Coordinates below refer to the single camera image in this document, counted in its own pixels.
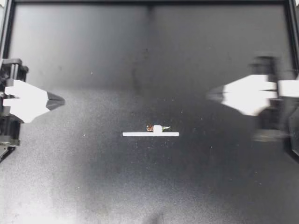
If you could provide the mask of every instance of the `white bar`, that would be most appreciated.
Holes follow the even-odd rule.
[[[172,137],[178,137],[179,132],[160,132],[160,133],[155,133],[155,132],[123,132],[122,136],[124,137],[139,137],[139,136],[144,136],[144,137],[149,137],[149,136],[172,136]]]

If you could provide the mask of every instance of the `black metal bracket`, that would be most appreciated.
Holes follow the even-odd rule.
[[[0,162],[10,155],[16,146],[20,145],[19,134],[21,121],[7,112],[3,106],[3,100],[11,96],[5,95],[5,87],[11,85],[11,81],[19,79],[26,81],[28,68],[22,65],[20,59],[0,60]]]

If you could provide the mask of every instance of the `black tray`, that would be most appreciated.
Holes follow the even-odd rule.
[[[292,1],[11,1],[0,56],[66,100],[0,165],[3,223],[296,223],[299,166],[206,99],[273,53],[298,70]],[[292,72],[285,73],[293,78]],[[124,138],[146,124],[179,138]]]

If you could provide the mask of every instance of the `small object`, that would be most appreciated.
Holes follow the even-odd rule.
[[[160,133],[164,130],[170,129],[170,126],[161,126],[161,125],[146,125],[146,130],[148,132]]]

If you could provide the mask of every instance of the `black panel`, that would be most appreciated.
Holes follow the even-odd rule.
[[[24,125],[1,164],[1,220],[297,223],[298,163],[206,99],[264,52],[293,67],[285,18],[279,5],[18,5],[9,57],[66,105]],[[148,123],[180,137],[121,136]]]

